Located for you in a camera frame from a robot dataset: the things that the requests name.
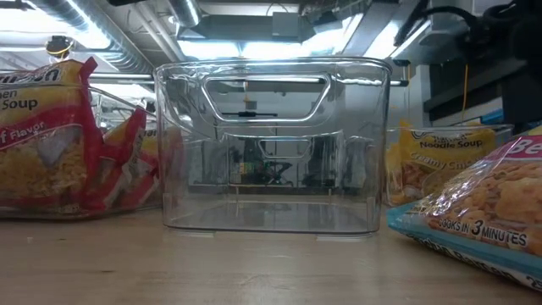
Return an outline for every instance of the wooden table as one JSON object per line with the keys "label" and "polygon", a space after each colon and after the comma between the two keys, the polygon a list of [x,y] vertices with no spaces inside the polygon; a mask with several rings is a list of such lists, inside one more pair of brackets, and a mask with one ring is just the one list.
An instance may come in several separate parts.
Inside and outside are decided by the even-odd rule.
{"label": "wooden table", "polygon": [[159,211],[0,222],[0,304],[542,304],[542,295],[387,228],[357,242],[188,236]]}

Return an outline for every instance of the transparent storage bin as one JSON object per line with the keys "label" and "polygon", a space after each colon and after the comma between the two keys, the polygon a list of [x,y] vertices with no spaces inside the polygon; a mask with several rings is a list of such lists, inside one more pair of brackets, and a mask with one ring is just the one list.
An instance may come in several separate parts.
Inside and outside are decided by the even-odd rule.
{"label": "transparent storage bin", "polygon": [[169,64],[156,82],[167,226],[325,235],[379,228],[384,62]]}
{"label": "transparent storage bin", "polygon": [[400,206],[442,189],[476,161],[506,143],[513,125],[388,129],[387,200]]}

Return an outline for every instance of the noodle soup package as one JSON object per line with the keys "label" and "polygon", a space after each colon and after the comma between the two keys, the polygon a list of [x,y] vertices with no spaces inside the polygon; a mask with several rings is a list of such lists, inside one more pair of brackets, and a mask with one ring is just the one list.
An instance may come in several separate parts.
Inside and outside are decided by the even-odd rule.
{"label": "noodle soup package", "polygon": [[438,191],[509,136],[507,125],[414,129],[401,122],[399,140],[386,152],[388,200],[397,206]]}
{"label": "noodle soup package", "polygon": [[88,92],[96,66],[68,60],[0,75],[0,207],[82,202],[102,148]]}
{"label": "noodle soup package", "polygon": [[138,107],[125,122],[104,135],[98,175],[85,196],[87,206],[98,210],[121,208],[114,203],[138,175],[146,122],[145,110]]}
{"label": "noodle soup package", "polygon": [[152,197],[158,187],[158,139],[156,130],[145,130],[130,185],[120,197],[123,209],[152,206],[160,198]]}
{"label": "noodle soup package", "polygon": [[387,217],[437,252],[542,291],[542,136],[508,142]]}
{"label": "noodle soup package", "polygon": [[0,75],[0,214],[81,219],[113,212],[131,181],[146,114],[102,138],[91,110],[90,58]]}

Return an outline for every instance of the ceiling light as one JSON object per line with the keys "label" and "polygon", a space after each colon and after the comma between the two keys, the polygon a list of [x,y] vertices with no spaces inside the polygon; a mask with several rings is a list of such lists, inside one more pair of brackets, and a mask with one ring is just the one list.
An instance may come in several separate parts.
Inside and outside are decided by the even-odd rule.
{"label": "ceiling light", "polygon": [[198,59],[239,57],[239,48],[233,42],[188,42],[178,41],[180,49],[186,56]]}
{"label": "ceiling light", "polygon": [[66,1],[87,24],[86,30],[75,30],[72,28],[72,32],[74,32],[73,37],[85,47],[100,49],[109,47],[111,41],[97,27],[94,21],[73,0]]}
{"label": "ceiling light", "polygon": [[345,49],[346,44],[354,35],[354,32],[357,30],[359,23],[362,22],[363,14],[356,14],[354,17],[349,17],[343,20],[343,28],[345,32],[342,37],[335,43],[335,48],[333,49],[333,54],[342,53]]}
{"label": "ceiling light", "polygon": [[363,57],[384,59],[392,54],[396,47],[393,45],[395,35],[399,31],[399,25],[395,22],[390,22],[376,38],[363,54]]}
{"label": "ceiling light", "polygon": [[85,31],[76,30],[67,23],[57,20],[47,13],[40,10],[35,5],[29,3],[34,9],[26,11],[19,9],[0,9],[0,31],[11,31],[24,34],[47,34],[71,36],[77,42],[88,48],[105,48],[111,41],[92,23],[90,18],[84,15],[84,12],[78,8],[72,0],[69,4],[88,23]]}
{"label": "ceiling light", "polygon": [[300,43],[249,42],[243,50],[245,58],[278,59],[307,56]]}
{"label": "ceiling light", "polygon": [[397,57],[397,55],[401,54],[405,49],[418,38],[418,36],[422,35],[422,33],[425,32],[429,27],[431,26],[431,21],[427,20],[425,21],[412,35],[410,35],[405,42],[403,42],[390,56],[392,58]]}
{"label": "ceiling light", "polygon": [[332,54],[342,52],[359,26],[362,17],[363,14],[356,14],[353,17],[343,19],[341,21],[341,28],[317,33],[303,42],[303,48],[307,50],[309,55],[326,50],[329,50],[328,53]]}

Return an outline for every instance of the red and yellow packaging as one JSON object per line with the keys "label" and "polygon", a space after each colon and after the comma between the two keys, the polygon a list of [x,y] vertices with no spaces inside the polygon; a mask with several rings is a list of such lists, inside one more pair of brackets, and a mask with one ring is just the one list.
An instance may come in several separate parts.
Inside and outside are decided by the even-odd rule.
{"label": "red and yellow packaging", "polygon": [[87,207],[95,210],[117,208],[113,203],[138,175],[146,122],[145,110],[138,107],[129,119],[103,137],[98,175],[85,198]]}
{"label": "red and yellow packaging", "polygon": [[92,209],[83,198],[102,149],[88,91],[96,67],[68,60],[0,76],[0,207]]}
{"label": "red and yellow packaging", "polygon": [[414,129],[401,122],[399,141],[386,152],[389,204],[402,205],[440,190],[495,148],[490,127]]}
{"label": "red and yellow packaging", "polygon": [[156,130],[146,130],[141,145],[141,153],[137,160],[133,180],[120,198],[122,209],[139,208],[146,202],[158,187],[158,139]]}

